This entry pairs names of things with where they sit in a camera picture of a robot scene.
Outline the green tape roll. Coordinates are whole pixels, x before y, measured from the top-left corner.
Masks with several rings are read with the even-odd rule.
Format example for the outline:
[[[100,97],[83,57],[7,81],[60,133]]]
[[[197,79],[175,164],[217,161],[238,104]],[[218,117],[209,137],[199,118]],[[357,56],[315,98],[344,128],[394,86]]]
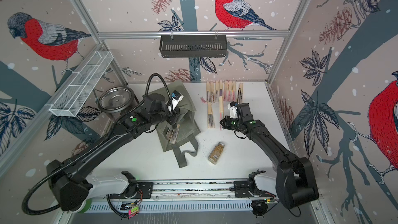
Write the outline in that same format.
[[[92,204],[91,199],[85,200],[76,212],[77,213],[85,213],[87,210],[90,209],[91,204]]]

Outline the olive green tote bag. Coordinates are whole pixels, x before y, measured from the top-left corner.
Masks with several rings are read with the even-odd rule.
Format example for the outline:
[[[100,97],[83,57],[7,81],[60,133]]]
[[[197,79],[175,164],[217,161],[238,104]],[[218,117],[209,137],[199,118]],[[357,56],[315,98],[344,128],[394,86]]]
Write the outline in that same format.
[[[156,127],[156,132],[164,152],[172,151],[180,168],[187,166],[186,154],[197,156],[199,143],[196,136],[201,133],[194,120],[196,107],[187,89],[181,81],[168,84],[171,93],[180,93],[181,96],[172,96],[173,107],[179,111],[175,124],[166,121]]]

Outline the black hanging shelf basket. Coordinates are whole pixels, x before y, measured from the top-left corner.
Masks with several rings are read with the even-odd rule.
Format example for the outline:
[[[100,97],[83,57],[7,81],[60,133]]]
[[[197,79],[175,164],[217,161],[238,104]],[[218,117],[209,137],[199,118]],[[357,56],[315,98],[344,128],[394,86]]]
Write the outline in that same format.
[[[162,36],[159,51],[163,58],[222,58],[228,53],[225,35]]]

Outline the colourful floral folding fan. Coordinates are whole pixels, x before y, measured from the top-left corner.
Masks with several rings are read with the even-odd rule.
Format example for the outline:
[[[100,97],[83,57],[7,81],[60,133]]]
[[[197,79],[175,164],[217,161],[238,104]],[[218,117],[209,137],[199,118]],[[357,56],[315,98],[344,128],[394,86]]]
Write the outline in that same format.
[[[169,142],[171,144],[175,144],[177,142],[177,137],[178,137],[178,133],[179,133],[179,128],[180,128],[180,124],[176,125],[176,128],[174,128],[173,130],[173,135],[171,137],[171,139],[169,140]]]

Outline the aluminium mounting rail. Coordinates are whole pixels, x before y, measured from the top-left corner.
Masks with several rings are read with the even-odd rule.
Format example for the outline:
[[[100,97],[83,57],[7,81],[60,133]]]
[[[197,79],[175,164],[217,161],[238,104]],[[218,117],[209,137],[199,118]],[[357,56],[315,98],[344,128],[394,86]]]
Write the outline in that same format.
[[[91,177],[86,181],[88,189],[83,190],[68,189],[70,197],[75,201],[75,205],[82,204],[85,200],[111,194],[121,194],[128,187],[134,188],[139,181],[128,179],[123,175],[114,177]],[[154,183],[151,199],[155,199],[160,194],[169,194],[174,198],[182,197],[202,197],[204,194],[213,191],[221,191],[227,194],[234,181],[227,180],[177,180],[177,181],[150,181]]]

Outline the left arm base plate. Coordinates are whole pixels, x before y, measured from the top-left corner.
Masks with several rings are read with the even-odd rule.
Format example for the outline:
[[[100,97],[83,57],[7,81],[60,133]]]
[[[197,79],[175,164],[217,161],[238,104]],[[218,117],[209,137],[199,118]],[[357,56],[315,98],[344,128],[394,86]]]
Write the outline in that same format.
[[[153,191],[153,182],[139,181],[134,188],[128,187],[121,194],[111,194],[110,199],[124,200],[124,199],[150,199]]]

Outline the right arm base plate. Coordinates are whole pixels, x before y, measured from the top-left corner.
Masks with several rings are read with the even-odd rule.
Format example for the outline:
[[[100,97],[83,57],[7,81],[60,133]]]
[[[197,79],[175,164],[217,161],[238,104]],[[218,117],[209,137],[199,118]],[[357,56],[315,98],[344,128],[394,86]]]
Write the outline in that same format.
[[[246,180],[236,180],[229,191],[234,192],[236,198],[276,198],[276,196],[267,191],[261,191],[249,186]]]

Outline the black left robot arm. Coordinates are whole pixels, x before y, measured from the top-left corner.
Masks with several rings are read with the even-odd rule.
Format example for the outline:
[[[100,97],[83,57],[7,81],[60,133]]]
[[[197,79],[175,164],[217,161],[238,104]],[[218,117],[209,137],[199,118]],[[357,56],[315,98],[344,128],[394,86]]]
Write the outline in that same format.
[[[48,173],[65,167],[49,180],[49,187],[61,210],[78,211],[87,200],[103,195],[120,195],[127,199],[135,197],[138,183],[130,172],[123,171],[108,177],[95,177],[91,172],[119,148],[148,132],[151,126],[162,122],[175,125],[179,114],[178,103],[182,99],[183,95],[178,91],[171,94],[168,102],[158,93],[146,95],[141,105],[115,122],[115,127],[103,141],[94,142],[63,162],[51,162]]]

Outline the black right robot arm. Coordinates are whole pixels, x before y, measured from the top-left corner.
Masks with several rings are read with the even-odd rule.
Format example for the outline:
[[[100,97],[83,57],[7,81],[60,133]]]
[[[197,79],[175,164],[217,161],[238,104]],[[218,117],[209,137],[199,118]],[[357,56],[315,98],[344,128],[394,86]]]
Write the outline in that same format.
[[[240,132],[257,144],[276,167],[276,176],[265,171],[252,173],[248,178],[249,191],[257,196],[266,191],[275,195],[286,209],[319,199],[319,191],[312,163],[298,157],[276,140],[260,120],[255,120],[248,103],[231,102],[229,116],[220,124],[225,130]]]

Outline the grey white folding fan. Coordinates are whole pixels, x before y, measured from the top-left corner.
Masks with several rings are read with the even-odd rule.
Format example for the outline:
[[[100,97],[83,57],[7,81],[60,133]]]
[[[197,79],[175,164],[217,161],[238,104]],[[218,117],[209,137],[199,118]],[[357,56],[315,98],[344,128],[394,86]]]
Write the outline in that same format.
[[[243,83],[240,83],[237,92],[237,103],[241,104],[242,102],[243,102]]]

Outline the pink circuit board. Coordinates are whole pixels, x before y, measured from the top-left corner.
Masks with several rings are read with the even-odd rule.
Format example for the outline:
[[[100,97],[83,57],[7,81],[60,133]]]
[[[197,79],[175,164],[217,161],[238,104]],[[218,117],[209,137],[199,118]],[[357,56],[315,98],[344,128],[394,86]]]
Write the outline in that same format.
[[[140,212],[140,206],[138,204],[122,204],[121,209],[123,217],[130,219]]]

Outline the purple folding fan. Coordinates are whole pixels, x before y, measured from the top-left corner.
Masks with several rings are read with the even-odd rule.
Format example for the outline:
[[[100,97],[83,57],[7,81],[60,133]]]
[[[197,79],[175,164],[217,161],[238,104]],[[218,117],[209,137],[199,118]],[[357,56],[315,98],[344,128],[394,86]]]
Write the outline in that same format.
[[[219,81],[219,97],[223,96],[223,81]]]

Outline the glass spice jar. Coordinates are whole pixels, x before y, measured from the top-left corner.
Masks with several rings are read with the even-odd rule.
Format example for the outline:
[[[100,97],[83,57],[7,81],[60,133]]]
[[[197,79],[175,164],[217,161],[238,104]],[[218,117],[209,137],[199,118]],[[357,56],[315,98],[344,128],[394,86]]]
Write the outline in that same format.
[[[217,164],[223,150],[225,148],[224,143],[218,143],[213,150],[211,151],[210,155],[208,156],[208,161],[212,164]]]

